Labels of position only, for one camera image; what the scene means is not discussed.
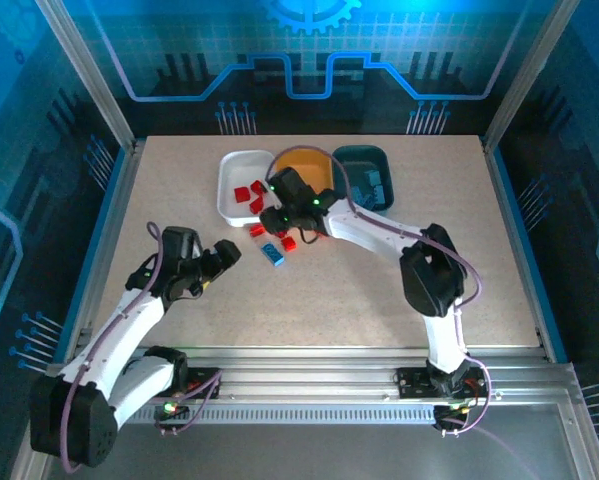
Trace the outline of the orange plastic container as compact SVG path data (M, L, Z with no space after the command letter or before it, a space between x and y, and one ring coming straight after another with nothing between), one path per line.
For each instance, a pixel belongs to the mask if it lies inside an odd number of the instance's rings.
M273 172L293 168L316 193L334 188L332 160L327 152L313 146L295 146L281 152Z

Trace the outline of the white plastic container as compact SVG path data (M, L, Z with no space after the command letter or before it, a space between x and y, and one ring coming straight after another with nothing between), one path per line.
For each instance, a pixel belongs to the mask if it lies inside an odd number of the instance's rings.
M265 175L273 159L273 155L265 150L243 150L228 153L221 160L218 174L217 210L229 226L240 228L258 222L258 215L253 215L249 210L249 204L257 196L264 197L265 207L274 203L275 197L265 183ZM267 190L264 195L257 195L250 189L250 185L256 180L264 184ZM235 201L234 189L241 186L250 189L249 202L237 203Z

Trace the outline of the teal plastic container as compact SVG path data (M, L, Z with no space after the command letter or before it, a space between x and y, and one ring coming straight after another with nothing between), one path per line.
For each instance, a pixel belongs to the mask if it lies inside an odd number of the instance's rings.
M346 145L337 148L333 152L333 157L346 172L350 186L349 193L352 200L353 190L372 193L374 195L374 186L368 183L365 172L368 170L377 170L381 175L380 185L384 189L385 200L378 201L375 198L375 205L370 211L385 213L393 205L393 184L388 157L384 150L372 145Z

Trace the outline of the blue printed backdrop panel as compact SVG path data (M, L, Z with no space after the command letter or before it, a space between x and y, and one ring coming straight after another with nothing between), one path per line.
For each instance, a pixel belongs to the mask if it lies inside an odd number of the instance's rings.
M482 134L544 0L63 0L135 134Z

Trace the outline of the grey metal shelf plate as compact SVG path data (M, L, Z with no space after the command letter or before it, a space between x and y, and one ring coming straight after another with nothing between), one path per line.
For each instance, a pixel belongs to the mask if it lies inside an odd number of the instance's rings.
M7 480L599 480L548 412L499 412L444 438L423 426L197 426L177 438L124 429L99 467L66 474L22 451Z

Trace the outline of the blue printed side panel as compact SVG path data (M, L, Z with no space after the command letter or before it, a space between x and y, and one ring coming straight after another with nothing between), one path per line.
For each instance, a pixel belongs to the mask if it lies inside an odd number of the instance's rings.
M65 331L120 147L35 0L0 0L0 480Z
M580 0L500 143L566 358L599 438L599 0Z

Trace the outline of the aluminium table side rail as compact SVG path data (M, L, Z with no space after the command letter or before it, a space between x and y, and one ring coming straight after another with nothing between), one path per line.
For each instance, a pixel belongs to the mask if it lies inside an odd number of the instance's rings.
M483 156L505 230L504 263L485 275L486 303L506 327L500 345L539 348L547 361L563 362L563 343L503 158L497 149L484 150Z
M145 143L141 138L132 153L121 151L117 157L55 350L57 363L72 357L81 330L97 318Z

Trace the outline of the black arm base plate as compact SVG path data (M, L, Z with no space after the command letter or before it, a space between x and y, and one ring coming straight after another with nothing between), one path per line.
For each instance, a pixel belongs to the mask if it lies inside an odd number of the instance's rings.
M219 368L189 368L184 386L177 393L186 399L217 399L220 393L223 370Z
M398 368L393 375L393 382L400 399L484 399L488 392L484 374L478 367L470 367L448 391L443 391L433 383L425 367Z

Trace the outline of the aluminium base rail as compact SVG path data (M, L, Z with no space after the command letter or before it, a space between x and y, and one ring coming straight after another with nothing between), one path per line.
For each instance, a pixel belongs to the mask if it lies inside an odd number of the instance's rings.
M378 347L195 347L186 349L193 368L223 370L219 404L423 404L469 403L476 417L483 403L554 405L572 419L583 395L570 364L551 363L539 348L475 349L492 379L484 399L400 399L398 368L423 367L422 349Z

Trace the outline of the aluminium frame post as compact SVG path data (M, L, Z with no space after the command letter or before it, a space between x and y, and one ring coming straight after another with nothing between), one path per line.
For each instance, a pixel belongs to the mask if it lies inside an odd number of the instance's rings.
M520 68L503 97L482 140L485 154L493 152L539 75L558 39L556 24L566 0L554 0Z
M135 136L62 0L34 1L114 138L126 153L133 153Z

